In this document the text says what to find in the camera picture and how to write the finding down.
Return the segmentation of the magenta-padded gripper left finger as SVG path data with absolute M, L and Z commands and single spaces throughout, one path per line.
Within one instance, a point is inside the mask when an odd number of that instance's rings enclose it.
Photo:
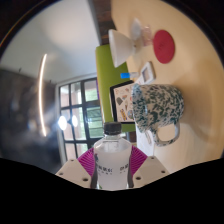
M 95 189 L 97 187 L 97 173 L 94 149 L 87 150 L 78 159 L 68 160 L 59 169 L 56 176 L 81 187 Z

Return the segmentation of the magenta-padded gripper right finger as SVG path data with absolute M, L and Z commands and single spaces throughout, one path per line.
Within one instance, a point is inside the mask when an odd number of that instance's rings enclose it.
M 133 146 L 129 159 L 128 186 L 140 188 L 169 174 L 156 156 L 147 156 Z

